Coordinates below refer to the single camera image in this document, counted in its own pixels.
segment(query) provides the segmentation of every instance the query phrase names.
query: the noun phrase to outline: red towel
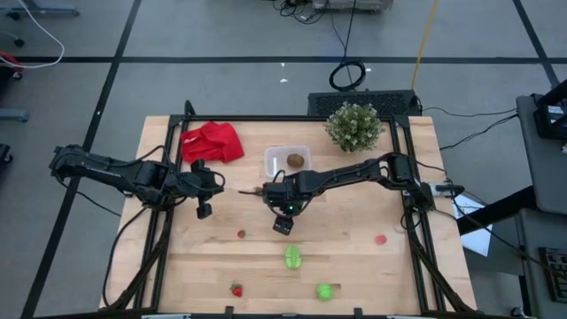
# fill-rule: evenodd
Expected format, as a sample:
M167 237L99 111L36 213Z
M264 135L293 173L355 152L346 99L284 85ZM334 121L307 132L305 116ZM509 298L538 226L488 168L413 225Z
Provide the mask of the red towel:
M220 160L228 163L245 155L237 132L228 123L207 122L201 128L181 134L183 160Z

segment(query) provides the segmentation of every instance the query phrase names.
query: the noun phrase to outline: clear plastic container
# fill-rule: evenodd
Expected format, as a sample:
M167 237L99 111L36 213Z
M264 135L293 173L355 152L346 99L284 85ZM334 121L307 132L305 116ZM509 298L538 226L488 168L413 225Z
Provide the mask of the clear plastic container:
M291 154L298 154L303 157L305 162L302 167L287 165L287 157ZM311 152L308 147L301 145L268 147L264 151L264 168L268 177L276 176L280 169L283 169L287 175L309 170L311 169Z

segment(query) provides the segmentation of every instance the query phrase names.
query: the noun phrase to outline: green ball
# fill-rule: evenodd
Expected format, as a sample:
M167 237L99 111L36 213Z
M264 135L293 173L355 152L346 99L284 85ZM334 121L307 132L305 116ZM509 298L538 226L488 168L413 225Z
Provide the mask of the green ball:
M333 299L333 286L330 284L317 285L317 297L321 301L329 301Z

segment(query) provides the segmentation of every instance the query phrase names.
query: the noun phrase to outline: gray floor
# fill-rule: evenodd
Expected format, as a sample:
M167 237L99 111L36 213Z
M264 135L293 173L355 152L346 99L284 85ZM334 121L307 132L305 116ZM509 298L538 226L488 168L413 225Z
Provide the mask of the gray floor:
M82 15L40 19L65 44L66 55L113 56L133 0L68 2L77 3ZM414 57L432 2L396 0L389 12L357 14L349 53ZM524 6L547 54L565 57L567 40L556 22L567 3L524 0ZM335 17L344 35L348 14ZM2 39L2 50L17 56L58 54L57 45L28 19L0 19L0 29L19 33L27 41L25 48L16 49ZM341 54L329 16L302 26L280 18L270 2L259 0L143 0L125 50L125 56L131 57ZM508 0L441 1L424 56L537 58ZM64 190L47 168L53 148L82 143L109 67L105 63L64 63L28 70L2 100L3 106L28 109L31 119L26 124L0 123L1 142L12 146L16 158L0 184L1 318L19 316L63 198ZM329 63L121 64L93 152L133 158L144 117L180 113L185 99L200 114L304 114L309 92L331 91L327 79L334 67ZM367 64L367 68L371 71L363 89L410 86L411 64ZM567 77L567 66L554 69L560 80ZM540 65L427 64L421 67L416 92L425 107L478 113L513 108L516 96L545 92L549 87ZM427 114L435 120L440 145L454 143L499 119L453 118L437 111ZM443 158L456 183L488 202L530 183L517 120L443 152ZM122 198L116 191L89 181L82 181L80 189L120 211ZM75 200L37 315L97 308L117 225L117 218L82 198ZM477 256L469 260L480 309L505 315L521 304L516 277L486 272Z

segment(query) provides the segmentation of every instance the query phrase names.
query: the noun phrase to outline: red object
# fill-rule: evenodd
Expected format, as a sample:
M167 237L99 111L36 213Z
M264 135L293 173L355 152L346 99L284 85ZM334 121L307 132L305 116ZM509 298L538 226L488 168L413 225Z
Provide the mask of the red object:
M18 66L13 66L12 68L14 69L15 72L18 73L22 73L24 72L24 68L23 67L19 67L21 66L21 64L18 62L17 59L15 59L13 56L11 56L10 54L4 52L4 51L0 51L0 57L5 58L6 60L8 60L9 62L18 65Z
M377 244L379 245L383 245L386 243L387 239L386 236L384 235L378 235L376 236L376 238L374 238L374 240L376 241Z
M237 296L238 298L242 297L242 285L240 284L233 284L232 286L230 286L230 291L232 292L233 295Z
M181 134L182 157L188 163L196 160L220 160L228 163L245 155L237 132L228 123L207 122L201 128Z

